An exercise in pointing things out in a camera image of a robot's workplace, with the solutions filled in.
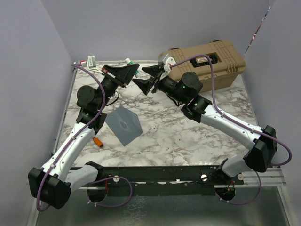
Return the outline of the tan plastic toolbox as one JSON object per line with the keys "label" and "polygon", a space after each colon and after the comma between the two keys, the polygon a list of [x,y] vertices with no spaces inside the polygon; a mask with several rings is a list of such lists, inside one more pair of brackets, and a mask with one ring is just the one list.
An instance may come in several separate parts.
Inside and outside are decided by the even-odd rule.
{"label": "tan plastic toolbox", "polygon": [[[230,40],[215,40],[204,45],[171,48],[161,52],[159,58],[166,54],[170,54],[177,63],[195,55],[207,55],[213,64],[215,89],[229,87],[236,77],[246,69],[243,57]],[[194,72],[199,77],[203,84],[201,92],[212,90],[210,65],[205,57],[197,57],[175,67],[169,76],[175,81],[180,81],[185,72]]]}

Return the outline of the orange handled screwdriver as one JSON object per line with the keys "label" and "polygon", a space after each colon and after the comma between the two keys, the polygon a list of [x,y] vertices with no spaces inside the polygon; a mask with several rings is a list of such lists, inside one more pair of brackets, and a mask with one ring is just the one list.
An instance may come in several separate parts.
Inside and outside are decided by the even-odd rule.
{"label": "orange handled screwdriver", "polygon": [[102,143],[101,140],[99,140],[98,138],[94,137],[94,138],[93,138],[93,142],[94,142],[99,148],[102,148],[102,147],[103,147],[103,143]]}

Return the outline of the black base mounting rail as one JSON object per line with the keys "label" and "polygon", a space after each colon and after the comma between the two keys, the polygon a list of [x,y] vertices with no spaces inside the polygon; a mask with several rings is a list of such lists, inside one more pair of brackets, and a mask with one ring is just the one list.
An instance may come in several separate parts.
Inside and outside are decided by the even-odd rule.
{"label": "black base mounting rail", "polygon": [[243,185],[237,177],[219,176],[217,165],[159,167],[98,167],[97,183],[89,194],[107,191],[109,196],[169,196],[215,194],[215,186]]}

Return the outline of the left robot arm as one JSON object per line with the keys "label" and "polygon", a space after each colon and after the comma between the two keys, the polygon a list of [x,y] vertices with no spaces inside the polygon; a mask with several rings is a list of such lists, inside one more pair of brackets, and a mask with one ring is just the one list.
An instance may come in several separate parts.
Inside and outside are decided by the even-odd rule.
{"label": "left robot arm", "polygon": [[[44,212],[49,207],[62,208],[71,193],[84,185],[106,185],[112,179],[106,178],[103,167],[92,161],[76,171],[70,172],[70,169],[84,147],[103,126],[107,116],[103,110],[110,98],[118,87],[124,88],[130,83],[139,68],[139,64],[123,67],[104,65],[101,69],[104,78],[99,81],[81,64],[73,66],[90,75],[98,88],[84,85],[78,89],[77,106],[80,107],[80,112],[71,133],[42,167],[32,168],[28,174],[30,192],[36,198],[39,212]],[[41,208],[41,202],[47,204],[46,208]]]}

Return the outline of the grey blue envelope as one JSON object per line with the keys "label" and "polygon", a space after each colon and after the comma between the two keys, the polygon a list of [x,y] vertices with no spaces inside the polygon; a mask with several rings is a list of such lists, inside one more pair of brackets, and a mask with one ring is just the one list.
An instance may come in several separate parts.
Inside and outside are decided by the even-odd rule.
{"label": "grey blue envelope", "polygon": [[105,122],[123,146],[143,133],[138,115],[122,106],[109,113]]}

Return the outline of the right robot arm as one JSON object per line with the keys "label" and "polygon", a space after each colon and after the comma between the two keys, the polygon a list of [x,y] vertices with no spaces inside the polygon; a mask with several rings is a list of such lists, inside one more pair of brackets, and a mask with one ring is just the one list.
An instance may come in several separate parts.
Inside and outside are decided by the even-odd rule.
{"label": "right robot arm", "polygon": [[160,65],[142,68],[150,75],[147,80],[133,79],[140,90],[164,92],[168,97],[182,105],[181,111],[190,120],[214,127],[241,143],[247,151],[222,162],[216,172],[216,179],[227,184],[234,176],[249,170],[265,172],[277,150],[276,131],[271,126],[261,128],[248,124],[232,115],[216,108],[213,103],[202,97],[200,91],[203,84],[193,72],[186,72],[179,82],[163,72]]}

